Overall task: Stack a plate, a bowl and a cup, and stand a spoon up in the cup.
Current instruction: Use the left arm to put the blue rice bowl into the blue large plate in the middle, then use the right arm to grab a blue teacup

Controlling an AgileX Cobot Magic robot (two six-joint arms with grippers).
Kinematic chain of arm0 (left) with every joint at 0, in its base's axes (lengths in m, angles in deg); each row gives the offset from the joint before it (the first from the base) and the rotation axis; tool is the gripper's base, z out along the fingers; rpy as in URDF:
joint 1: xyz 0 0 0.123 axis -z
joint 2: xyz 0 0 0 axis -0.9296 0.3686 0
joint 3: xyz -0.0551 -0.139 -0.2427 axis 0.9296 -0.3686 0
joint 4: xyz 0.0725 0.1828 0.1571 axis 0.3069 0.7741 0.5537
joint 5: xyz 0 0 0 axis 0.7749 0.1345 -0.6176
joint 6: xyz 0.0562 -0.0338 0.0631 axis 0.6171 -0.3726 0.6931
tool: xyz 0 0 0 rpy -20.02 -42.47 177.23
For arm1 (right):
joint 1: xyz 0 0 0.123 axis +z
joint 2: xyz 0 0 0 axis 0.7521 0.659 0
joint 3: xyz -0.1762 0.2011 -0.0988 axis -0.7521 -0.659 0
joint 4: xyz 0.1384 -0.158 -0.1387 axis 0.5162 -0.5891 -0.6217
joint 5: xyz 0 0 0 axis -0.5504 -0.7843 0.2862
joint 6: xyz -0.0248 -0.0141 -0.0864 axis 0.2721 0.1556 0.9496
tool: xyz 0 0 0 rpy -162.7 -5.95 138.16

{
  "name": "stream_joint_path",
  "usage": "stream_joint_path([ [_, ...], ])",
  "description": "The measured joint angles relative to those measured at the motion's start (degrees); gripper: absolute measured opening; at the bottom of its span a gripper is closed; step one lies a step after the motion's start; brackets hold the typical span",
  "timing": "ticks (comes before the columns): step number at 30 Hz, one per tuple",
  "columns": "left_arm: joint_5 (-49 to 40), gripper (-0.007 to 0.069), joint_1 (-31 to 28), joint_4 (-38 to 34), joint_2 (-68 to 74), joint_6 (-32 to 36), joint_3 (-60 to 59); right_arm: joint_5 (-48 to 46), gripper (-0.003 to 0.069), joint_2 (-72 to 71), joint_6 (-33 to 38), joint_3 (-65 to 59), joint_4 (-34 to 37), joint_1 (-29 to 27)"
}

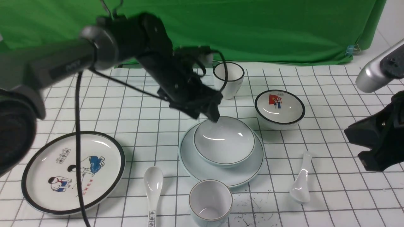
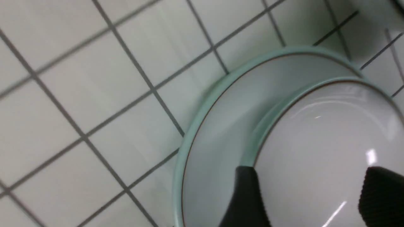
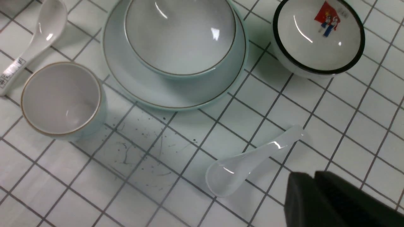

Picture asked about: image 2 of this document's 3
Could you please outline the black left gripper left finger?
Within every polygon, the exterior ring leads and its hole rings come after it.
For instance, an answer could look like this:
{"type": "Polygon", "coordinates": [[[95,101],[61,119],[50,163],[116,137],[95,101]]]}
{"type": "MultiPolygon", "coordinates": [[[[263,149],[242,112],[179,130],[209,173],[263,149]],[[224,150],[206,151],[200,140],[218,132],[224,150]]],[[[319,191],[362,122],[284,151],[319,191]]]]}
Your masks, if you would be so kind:
{"type": "Polygon", "coordinates": [[[255,169],[238,166],[235,186],[220,227],[270,227],[255,169]]]}

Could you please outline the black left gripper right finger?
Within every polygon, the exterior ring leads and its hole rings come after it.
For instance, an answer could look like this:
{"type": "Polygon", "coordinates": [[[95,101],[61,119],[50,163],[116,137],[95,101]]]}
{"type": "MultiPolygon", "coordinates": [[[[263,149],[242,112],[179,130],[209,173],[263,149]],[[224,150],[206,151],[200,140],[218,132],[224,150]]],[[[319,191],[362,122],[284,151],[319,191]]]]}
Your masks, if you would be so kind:
{"type": "Polygon", "coordinates": [[[365,173],[358,211],[367,227],[403,227],[403,176],[384,167],[369,167],[365,173]]]}

